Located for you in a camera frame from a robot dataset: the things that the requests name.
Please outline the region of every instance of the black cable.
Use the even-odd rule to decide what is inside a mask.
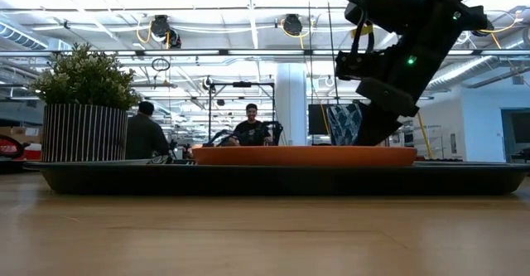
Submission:
[[[368,18],[368,12],[367,12],[365,3],[362,0],[347,0],[347,1],[356,4],[357,7],[359,7],[361,11],[361,17],[357,24],[357,29],[355,31],[355,36],[354,36],[354,43],[351,46],[351,52],[350,52],[354,56],[357,54],[357,51],[359,50],[359,41],[361,38],[363,26],[366,23],[366,20]]]
[[[311,21],[311,0],[307,0],[307,12],[309,16],[309,50],[311,51],[309,55],[309,64],[310,64],[310,73],[311,78],[311,105],[313,105],[313,95],[315,94],[315,86],[313,85],[313,33],[311,28],[313,27],[313,22]],[[315,144],[315,134],[311,135],[311,145]]]
[[[366,47],[366,53],[369,53],[373,51],[375,46],[375,35],[373,34],[373,23],[370,20],[366,21],[366,26],[370,27],[371,30],[368,34],[368,46]]]
[[[331,63],[333,64],[333,76],[335,78],[335,98],[339,104],[339,86],[337,85],[337,67],[335,66],[335,44],[333,43],[333,27],[331,26],[331,6],[328,0],[328,20],[330,22],[330,39],[331,39]]]

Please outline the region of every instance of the blue patterned fabric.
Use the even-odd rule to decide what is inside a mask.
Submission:
[[[357,103],[334,105],[327,109],[326,116],[330,127],[331,144],[337,146],[354,145],[363,116]]]

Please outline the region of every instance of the person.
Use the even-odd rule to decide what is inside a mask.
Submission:
[[[256,132],[257,128],[261,127],[260,121],[256,120],[256,115],[258,115],[258,107],[256,104],[247,105],[247,120],[239,123],[234,132],[242,134],[245,133],[248,135],[248,140],[241,145],[245,146],[262,146],[264,143],[272,142],[272,136],[269,132],[265,132],[262,135],[258,135]]]
[[[138,105],[137,115],[128,120],[126,159],[151,159],[153,153],[169,155],[169,144],[162,128],[151,120],[155,106],[149,102]]]

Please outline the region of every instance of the wall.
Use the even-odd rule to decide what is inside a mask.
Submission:
[[[457,91],[439,94],[435,100],[427,105],[419,104],[423,124],[426,126],[440,126],[426,130],[434,158],[466,160],[464,120],[461,104]],[[423,144],[425,141],[419,126],[417,118],[414,118],[414,143],[418,149],[418,155],[426,156],[426,146]],[[452,133],[456,139],[456,153],[451,152]]]
[[[466,90],[461,99],[467,160],[506,162],[501,109],[530,108],[530,87],[505,80]]]
[[[0,119],[42,124],[44,103],[38,101],[36,108],[27,107],[26,102],[0,103]]]

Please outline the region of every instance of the white pillar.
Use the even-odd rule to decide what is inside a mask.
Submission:
[[[283,125],[285,134],[280,145],[306,145],[307,100],[304,64],[277,65],[276,110],[277,120]]]

